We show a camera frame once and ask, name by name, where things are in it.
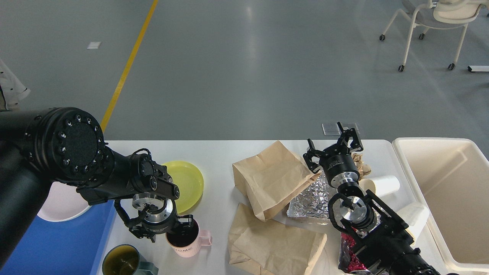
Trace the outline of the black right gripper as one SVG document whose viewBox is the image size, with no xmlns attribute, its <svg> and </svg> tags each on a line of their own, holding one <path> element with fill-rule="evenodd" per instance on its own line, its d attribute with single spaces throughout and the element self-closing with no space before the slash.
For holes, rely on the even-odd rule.
<svg viewBox="0 0 489 275">
<path fill-rule="evenodd" d="M 337 122 L 340 130 L 340 137 L 337 141 L 337 153 L 339 155 L 327 155 L 321 150 L 317 150 L 311 139 L 307 139 L 308 149 L 303 158 L 308 169 L 314 174 L 323 167 L 328 184 L 332 188 L 340 188 L 341 185 L 359 187 L 359 172 L 356 164 L 351 157 L 352 152 L 361 152 L 364 150 L 361 139 L 355 128 L 344 128 L 340 122 Z M 314 162 L 313 158 L 319 158 L 319 162 Z"/>
</svg>

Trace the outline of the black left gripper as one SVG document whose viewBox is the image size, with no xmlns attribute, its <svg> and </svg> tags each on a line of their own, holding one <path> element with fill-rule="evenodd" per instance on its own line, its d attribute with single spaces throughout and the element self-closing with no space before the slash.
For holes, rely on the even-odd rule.
<svg viewBox="0 0 489 275">
<path fill-rule="evenodd" d="M 143 213 L 145 207 L 149 207 L 142 221 L 128 228 L 138 239 L 147 238 L 155 243 L 155 235 L 164 233 L 187 235 L 193 230 L 193 215 L 177 216 L 176 204 L 172 199 L 162 198 L 152 193 L 139 193 L 133 196 L 132 206 L 139 214 Z"/>
</svg>

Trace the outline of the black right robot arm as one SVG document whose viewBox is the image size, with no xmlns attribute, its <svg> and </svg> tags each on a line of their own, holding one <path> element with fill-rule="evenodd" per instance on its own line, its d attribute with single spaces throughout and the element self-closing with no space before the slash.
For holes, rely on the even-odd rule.
<svg viewBox="0 0 489 275">
<path fill-rule="evenodd" d="M 336 143 L 318 150 L 308 139 L 303 158 L 313 173 L 324 171 L 328 184 L 337 193 L 328 202 L 332 226 L 355 241 L 352 250 L 368 271 L 379 275 L 437 275 L 438 271 L 413 248 L 408 223 L 372 190 L 359 185 L 360 173 L 352 153 L 363 150 L 355 128 L 337 122 Z"/>
</svg>

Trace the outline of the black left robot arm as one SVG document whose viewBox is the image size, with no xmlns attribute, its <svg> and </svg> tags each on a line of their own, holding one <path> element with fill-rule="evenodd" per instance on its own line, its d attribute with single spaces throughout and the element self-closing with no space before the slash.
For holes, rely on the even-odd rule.
<svg viewBox="0 0 489 275">
<path fill-rule="evenodd" d="M 52 183 L 74 186 L 89 205 L 114 201 L 137 238 L 188 235 L 180 190 L 147 148 L 123 156 L 104 141 L 98 121 L 74 107 L 3 111 L 1 128 L 1 265 L 5 265 L 47 200 Z"/>
</svg>

